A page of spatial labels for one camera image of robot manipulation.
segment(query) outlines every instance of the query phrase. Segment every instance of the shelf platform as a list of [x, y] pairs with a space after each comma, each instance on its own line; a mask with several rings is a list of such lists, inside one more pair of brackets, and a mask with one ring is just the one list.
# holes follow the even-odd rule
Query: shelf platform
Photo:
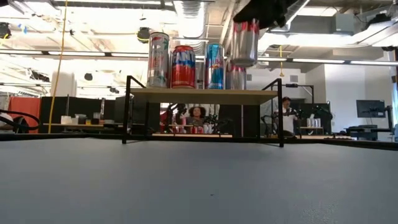
[[261, 105], [274, 97], [277, 91], [265, 90], [196, 90], [131, 88], [131, 94], [149, 103], [207, 103], [222, 105]]

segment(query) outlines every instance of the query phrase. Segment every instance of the curly hair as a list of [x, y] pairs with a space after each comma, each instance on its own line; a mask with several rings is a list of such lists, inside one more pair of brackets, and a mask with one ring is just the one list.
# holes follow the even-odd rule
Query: curly hair
[[191, 107], [191, 108], [189, 108], [189, 116], [190, 117], [193, 117], [193, 110], [195, 109], [195, 108], [199, 108], [200, 109], [200, 118], [205, 118], [205, 116], [206, 116], [206, 109], [205, 108], [203, 108], [203, 107], [201, 107], [201, 106], [193, 106], [193, 107]]

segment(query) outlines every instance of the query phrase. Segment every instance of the black metal frame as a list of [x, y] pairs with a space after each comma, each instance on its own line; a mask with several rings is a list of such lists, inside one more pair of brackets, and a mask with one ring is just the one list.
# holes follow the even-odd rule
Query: black metal frame
[[[125, 101], [124, 101], [124, 118], [123, 118], [123, 136], [122, 136], [122, 143], [126, 144], [128, 139], [137, 139], [138, 136], [135, 135], [130, 135], [128, 132], [128, 127], [129, 127], [129, 120], [130, 118], [132, 118], [132, 114], [129, 117], [129, 110], [130, 110], [130, 94], [131, 94], [131, 80], [135, 81], [138, 85], [140, 85], [143, 88], [146, 88], [142, 83], [140, 83], [138, 80], [136, 80], [133, 76], [129, 75], [127, 76], [127, 82], [126, 82], [126, 97], [125, 97]], [[279, 99], [279, 116], [282, 117], [282, 79], [281, 78], [277, 78], [275, 79], [272, 83], [270, 83], [269, 85], [267, 85], [266, 87], [264, 87], [262, 90], [266, 90], [268, 89], [270, 86], [272, 87], [273, 85], [277, 85], [278, 88], [278, 99]], [[153, 139], [153, 140], [160, 140], [161, 138], [159, 136], [148, 136], [148, 122], [149, 122], [149, 102], [146, 102], [146, 112], [145, 112], [145, 125], [144, 125], [144, 139]], [[261, 140], [261, 123], [260, 123], [260, 106], [258, 106], [258, 119], [257, 119], [257, 124], [256, 124], [256, 129], [257, 129], [257, 138], [247, 138], [249, 140], [249, 142], [259, 142]], [[283, 119], [279, 119], [279, 126], [283, 127]], [[284, 146], [284, 133], [283, 133], [283, 129], [281, 128], [279, 130], [279, 147], [283, 147]], [[222, 138], [216, 138], [217, 141], [226, 141], [226, 139], [222, 139]], [[235, 139], [229, 139], [229, 142], [236, 142]]]
[[[272, 87], [275, 85], [278, 87], [278, 139], [279, 139], [279, 147], [283, 147], [284, 146], [284, 129], [282, 128], [284, 126], [284, 120], [283, 118], [283, 108], [282, 108], [282, 79], [281, 78], [277, 78], [275, 79], [272, 83], [268, 84], [266, 87], [264, 87], [262, 90], [266, 90], [268, 88]], [[273, 112], [274, 110], [274, 99], [271, 99], [271, 111]]]

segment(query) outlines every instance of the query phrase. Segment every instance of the blue can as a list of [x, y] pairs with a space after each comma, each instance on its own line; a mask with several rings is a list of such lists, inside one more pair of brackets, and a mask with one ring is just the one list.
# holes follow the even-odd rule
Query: blue can
[[205, 88], [224, 89], [224, 47], [221, 44], [207, 45]]

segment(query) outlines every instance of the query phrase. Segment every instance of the gray table surface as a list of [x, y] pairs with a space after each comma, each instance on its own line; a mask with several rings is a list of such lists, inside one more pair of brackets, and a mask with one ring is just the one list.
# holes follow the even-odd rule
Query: gray table surface
[[321, 144], [0, 142], [0, 223], [398, 223], [398, 153]]

